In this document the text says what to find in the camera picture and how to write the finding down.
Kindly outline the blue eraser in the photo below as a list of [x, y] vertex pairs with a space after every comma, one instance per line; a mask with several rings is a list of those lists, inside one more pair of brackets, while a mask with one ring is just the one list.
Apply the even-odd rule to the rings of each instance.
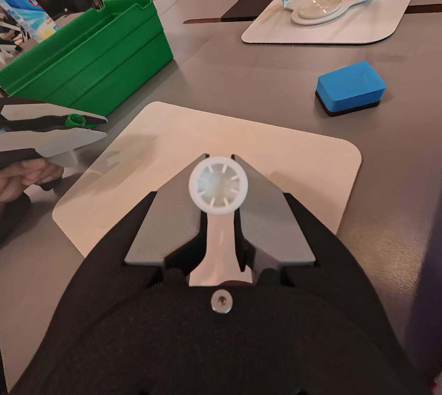
[[384, 80], [366, 61], [318, 78], [316, 98], [331, 117], [377, 107], [386, 90]]

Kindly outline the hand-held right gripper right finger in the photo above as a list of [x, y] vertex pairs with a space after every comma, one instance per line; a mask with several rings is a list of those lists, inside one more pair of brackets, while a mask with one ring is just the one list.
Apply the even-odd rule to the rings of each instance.
[[247, 195], [234, 212], [235, 253], [244, 272], [313, 265], [316, 258], [283, 191], [238, 155], [245, 171]]

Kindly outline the white wipes canister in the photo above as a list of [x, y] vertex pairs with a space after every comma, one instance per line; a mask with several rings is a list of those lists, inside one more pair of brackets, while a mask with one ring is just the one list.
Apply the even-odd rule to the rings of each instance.
[[0, 4], [37, 43], [59, 30], [57, 24], [36, 0], [0, 0]]

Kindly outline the person's left forearm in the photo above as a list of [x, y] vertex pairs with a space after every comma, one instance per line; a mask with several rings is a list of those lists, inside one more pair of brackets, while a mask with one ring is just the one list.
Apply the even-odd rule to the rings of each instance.
[[18, 227], [30, 214], [32, 203], [30, 197], [25, 193], [14, 201], [5, 204], [0, 218], [0, 246], [7, 242]]

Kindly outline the green plastic bin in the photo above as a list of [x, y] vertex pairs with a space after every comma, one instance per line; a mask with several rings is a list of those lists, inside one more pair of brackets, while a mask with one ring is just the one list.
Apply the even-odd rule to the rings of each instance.
[[107, 117], [172, 60], [153, 0], [104, 0], [5, 66], [0, 84]]

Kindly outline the white whiteboard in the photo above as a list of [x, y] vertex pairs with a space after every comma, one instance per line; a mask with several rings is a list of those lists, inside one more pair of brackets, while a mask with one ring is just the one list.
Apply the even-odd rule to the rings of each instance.
[[[149, 193], [203, 153], [238, 155], [291, 194], [336, 233], [362, 158], [351, 143], [318, 134], [191, 110], [147, 105], [59, 200], [53, 219], [87, 257], [97, 243]], [[200, 234], [166, 259], [190, 286], [250, 282], [240, 271], [234, 213], [202, 212]]]
[[342, 0], [319, 19], [299, 17], [313, 0], [273, 0], [242, 34], [246, 44], [371, 44], [391, 36], [411, 0]]

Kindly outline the person's left hand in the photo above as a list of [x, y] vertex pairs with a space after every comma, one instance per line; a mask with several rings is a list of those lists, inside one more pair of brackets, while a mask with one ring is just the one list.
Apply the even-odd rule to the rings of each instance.
[[15, 162], [0, 171], [0, 203], [10, 203], [29, 186], [57, 180], [63, 173], [63, 167], [44, 158]]

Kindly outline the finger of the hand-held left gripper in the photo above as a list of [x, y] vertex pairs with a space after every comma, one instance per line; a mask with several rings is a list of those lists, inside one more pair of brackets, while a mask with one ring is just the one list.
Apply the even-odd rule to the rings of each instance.
[[24, 98], [1, 98], [0, 100], [1, 132], [67, 130], [64, 122], [69, 114], [80, 114], [86, 118], [85, 127], [78, 127], [78, 129], [93, 129], [108, 122], [100, 115], [42, 101]]
[[92, 129], [52, 130], [48, 132], [3, 132], [0, 151], [34, 148], [47, 161], [61, 167], [73, 167], [78, 161], [74, 151], [106, 137]]

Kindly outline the white green whiteboard marker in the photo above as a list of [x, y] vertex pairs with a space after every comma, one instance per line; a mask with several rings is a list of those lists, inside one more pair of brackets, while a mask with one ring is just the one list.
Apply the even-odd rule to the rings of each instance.
[[234, 213], [245, 201], [247, 192], [245, 170], [232, 158], [203, 158], [190, 175], [190, 197], [206, 214], [222, 216]]

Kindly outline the dark wooden stand base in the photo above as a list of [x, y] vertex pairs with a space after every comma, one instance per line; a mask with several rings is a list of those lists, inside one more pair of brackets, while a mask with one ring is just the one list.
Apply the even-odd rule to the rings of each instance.
[[184, 21], [184, 24], [207, 24], [221, 22], [252, 22], [273, 0], [238, 0], [219, 18], [198, 18]]

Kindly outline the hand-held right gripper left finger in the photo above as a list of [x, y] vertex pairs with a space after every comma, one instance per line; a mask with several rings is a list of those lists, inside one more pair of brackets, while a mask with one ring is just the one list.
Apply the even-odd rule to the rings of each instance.
[[125, 257], [127, 265], [164, 267], [170, 255], [200, 234], [202, 211], [191, 199], [189, 180], [207, 157], [203, 153], [158, 188]]

